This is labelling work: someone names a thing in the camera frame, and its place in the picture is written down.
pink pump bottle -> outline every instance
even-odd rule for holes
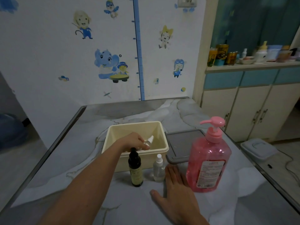
[[[197,138],[192,145],[188,161],[186,178],[194,192],[207,193],[214,191],[221,179],[231,150],[222,139],[225,125],[221,117],[212,117],[200,124],[211,123],[205,137]]]

yellow can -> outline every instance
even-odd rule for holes
[[[218,49],[217,48],[211,48],[209,50],[207,66],[211,67],[211,66],[214,65],[217,53],[218,53]]]
[[[216,45],[216,48],[218,49],[216,59],[225,60],[226,56],[227,56],[229,45],[228,44],[219,44],[219,45]]]
[[[225,65],[234,65],[235,64],[235,61],[236,61],[236,56],[237,56],[238,52],[235,51],[235,52],[229,52],[227,54],[227,58],[226,58],[226,61],[225,61]]]

pink liquid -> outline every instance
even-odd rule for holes
[[[213,191],[217,188],[227,161],[231,155],[231,150],[227,143],[221,139],[219,143],[212,143],[208,141],[205,137],[198,138],[193,142],[190,158],[188,162],[188,168],[186,173],[186,178],[189,183],[190,188],[194,192],[207,193]],[[219,161],[223,164],[221,173],[217,179],[217,182],[212,188],[199,188],[197,186],[200,169],[204,161]]]

pink bottle cap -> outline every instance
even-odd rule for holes
[[[212,143],[219,143],[222,139],[223,131],[220,127],[225,126],[225,120],[221,117],[214,116],[209,120],[201,121],[200,124],[210,123],[213,127],[209,127],[205,135],[206,139]]]

teal drawer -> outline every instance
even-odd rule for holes
[[[300,82],[300,67],[280,69],[275,84]]]
[[[274,82],[278,69],[246,71],[241,86],[270,85]]]
[[[242,75],[242,71],[209,73],[205,77],[204,89],[238,87]]]

